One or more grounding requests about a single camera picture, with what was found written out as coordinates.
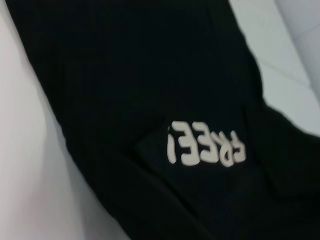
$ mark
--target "white background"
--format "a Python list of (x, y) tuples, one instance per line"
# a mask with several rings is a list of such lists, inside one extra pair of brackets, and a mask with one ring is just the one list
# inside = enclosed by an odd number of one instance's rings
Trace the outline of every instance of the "white background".
[(320, 100), (320, 0), (276, 0)]
[[(320, 108), (273, 0), (231, 0), (267, 102), (320, 135)], [(48, 101), (0, 0), (0, 239), (125, 240), (66, 151)]]

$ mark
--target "white wall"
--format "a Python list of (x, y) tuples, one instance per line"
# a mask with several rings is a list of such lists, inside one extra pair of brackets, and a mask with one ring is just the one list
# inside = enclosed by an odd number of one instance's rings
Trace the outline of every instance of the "white wall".
[(276, 0), (320, 102), (320, 0)]
[(275, 1), (229, 2), (257, 59), (266, 102), (300, 129), (320, 136), (320, 107)]

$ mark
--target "sleeve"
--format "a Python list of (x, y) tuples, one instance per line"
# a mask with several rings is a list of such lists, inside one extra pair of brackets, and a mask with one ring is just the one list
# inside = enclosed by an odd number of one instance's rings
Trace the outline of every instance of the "sleeve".
[(320, 138), (305, 134), (265, 104), (245, 111), (255, 158), (277, 194), (319, 194)]

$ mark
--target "black shirt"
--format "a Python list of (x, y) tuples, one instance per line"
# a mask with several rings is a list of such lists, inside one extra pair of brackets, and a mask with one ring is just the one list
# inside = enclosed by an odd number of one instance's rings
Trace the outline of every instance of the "black shirt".
[(132, 240), (320, 239), (320, 139), (262, 97), (226, 0), (6, 0), (67, 148)]

